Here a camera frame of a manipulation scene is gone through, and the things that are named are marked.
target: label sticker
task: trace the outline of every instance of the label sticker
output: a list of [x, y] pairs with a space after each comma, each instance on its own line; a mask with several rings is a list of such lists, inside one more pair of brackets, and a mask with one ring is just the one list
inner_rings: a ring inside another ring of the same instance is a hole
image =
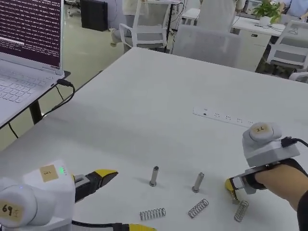
[[56, 180], [59, 178], [54, 165], [44, 166], [44, 167], [41, 167], [39, 170], [40, 170], [40, 173], [42, 175], [44, 182]]
[[261, 124], [261, 125], [258, 124], [258, 126], [252, 127], [251, 129], [256, 134], [266, 133], [266, 132], [270, 131], [270, 129], [269, 129], [267, 124]]
[[0, 200], [0, 218], [19, 223], [23, 218], [24, 208], [22, 206]]

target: green plant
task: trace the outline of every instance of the green plant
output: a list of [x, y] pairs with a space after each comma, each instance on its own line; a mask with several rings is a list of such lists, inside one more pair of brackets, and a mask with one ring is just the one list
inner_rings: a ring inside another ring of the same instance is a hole
[[257, 17], [270, 17], [270, 23], [276, 23], [281, 17], [280, 3], [271, 4], [268, 0], [263, 0], [261, 5], [255, 7], [254, 14]]

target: laptop keyboard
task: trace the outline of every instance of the laptop keyboard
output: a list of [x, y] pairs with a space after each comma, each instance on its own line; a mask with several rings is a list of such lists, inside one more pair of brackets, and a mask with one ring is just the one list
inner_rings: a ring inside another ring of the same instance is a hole
[[28, 77], [20, 73], [0, 69], [0, 99], [22, 103], [38, 90], [37, 86], [45, 87], [53, 77], [46, 79]]

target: white pot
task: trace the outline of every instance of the white pot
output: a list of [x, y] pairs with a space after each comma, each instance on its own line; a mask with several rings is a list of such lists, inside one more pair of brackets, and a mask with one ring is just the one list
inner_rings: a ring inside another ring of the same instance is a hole
[[260, 21], [259, 21], [259, 25], [260, 26], [268, 26], [268, 25], [270, 25], [270, 20], [271, 20], [270, 17], [267, 17], [267, 16], [261, 17]]

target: laptop screen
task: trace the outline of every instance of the laptop screen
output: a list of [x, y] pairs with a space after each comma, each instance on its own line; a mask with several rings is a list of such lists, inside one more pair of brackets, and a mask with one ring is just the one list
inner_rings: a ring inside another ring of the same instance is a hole
[[60, 69], [61, 1], [0, 0], [0, 52]]

